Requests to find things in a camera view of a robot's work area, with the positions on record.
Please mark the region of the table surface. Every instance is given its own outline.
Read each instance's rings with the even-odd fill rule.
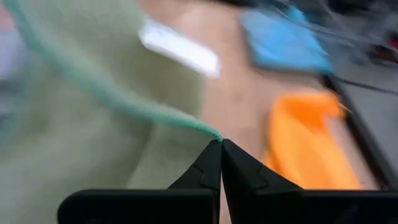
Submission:
[[[154,19],[212,48],[221,60],[221,77],[209,82],[202,119],[256,158],[267,150],[267,121],[275,99],[284,93],[317,91],[324,87],[316,75],[260,71],[253,68],[238,19],[242,9],[206,0],[137,0]],[[12,21],[0,8],[0,29]],[[376,184],[345,122],[329,127],[366,188]],[[220,223],[229,223],[225,195]]]

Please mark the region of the blue cloth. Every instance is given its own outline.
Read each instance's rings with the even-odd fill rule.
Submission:
[[[292,20],[307,22],[303,12],[290,7]],[[314,33],[271,12],[248,10],[241,18],[252,54],[259,67],[304,72],[332,72],[326,52]]]

